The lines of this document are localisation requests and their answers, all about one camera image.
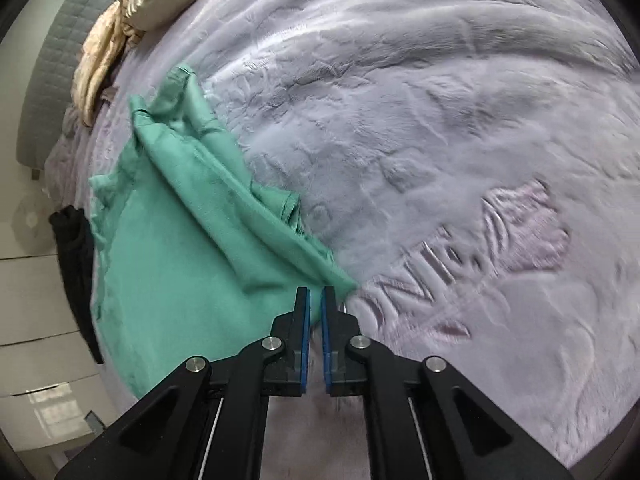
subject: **triangular cutout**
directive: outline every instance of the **triangular cutout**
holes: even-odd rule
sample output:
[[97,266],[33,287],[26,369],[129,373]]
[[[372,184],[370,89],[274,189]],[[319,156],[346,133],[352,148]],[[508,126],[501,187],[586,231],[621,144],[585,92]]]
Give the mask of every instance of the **triangular cutout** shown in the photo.
[[120,434],[120,443],[142,454],[151,453],[162,440],[166,424],[174,412],[180,390],[173,386],[158,397]]
[[454,390],[453,400],[476,455],[486,456],[511,443],[511,436],[462,389]]

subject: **green garment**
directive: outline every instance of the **green garment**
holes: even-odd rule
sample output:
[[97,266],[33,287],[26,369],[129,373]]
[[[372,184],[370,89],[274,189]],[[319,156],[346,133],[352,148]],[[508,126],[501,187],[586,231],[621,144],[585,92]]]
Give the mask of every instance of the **green garment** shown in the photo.
[[190,68],[171,70],[113,173],[94,176],[99,269],[93,313],[125,384],[142,396],[193,355],[217,360],[267,336],[311,289],[355,283],[303,232],[297,194],[252,181]]

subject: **lavender plush blanket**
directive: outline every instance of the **lavender plush blanket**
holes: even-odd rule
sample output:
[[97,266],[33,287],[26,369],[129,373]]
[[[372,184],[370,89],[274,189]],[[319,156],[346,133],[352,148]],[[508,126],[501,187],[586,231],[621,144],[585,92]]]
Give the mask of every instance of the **lavender plush blanket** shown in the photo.
[[[127,97],[180,62],[257,180],[300,192],[364,332],[446,357],[567,465],[638,400],[638,64],[598,0],[198,0],[127,57],[90,136],[61,139],[63,200],[89,207]],[[265,478],[366,478],[351,404],[284,403]]]

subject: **black clothing item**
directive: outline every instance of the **black clothing item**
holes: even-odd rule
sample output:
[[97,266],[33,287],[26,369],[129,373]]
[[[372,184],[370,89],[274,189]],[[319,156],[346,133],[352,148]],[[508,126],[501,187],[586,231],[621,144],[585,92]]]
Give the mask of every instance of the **black clothing item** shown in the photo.
[[91,321],[91,289],[94,272],[94,237],[83,209],[67,206],[49,217],[58,247],[58,265],[66,299],[94,361],[103,364]]

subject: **gray quilted panel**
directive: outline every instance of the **gray quilted panel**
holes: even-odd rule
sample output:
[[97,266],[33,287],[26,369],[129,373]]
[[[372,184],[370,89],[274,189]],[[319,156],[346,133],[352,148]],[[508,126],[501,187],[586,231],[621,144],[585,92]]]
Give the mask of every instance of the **gray quilted panel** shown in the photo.
[[42,45],[22,106],[16,158],[30,168],[44,161],[62,132],[84,38],[114,0],[65,0]]

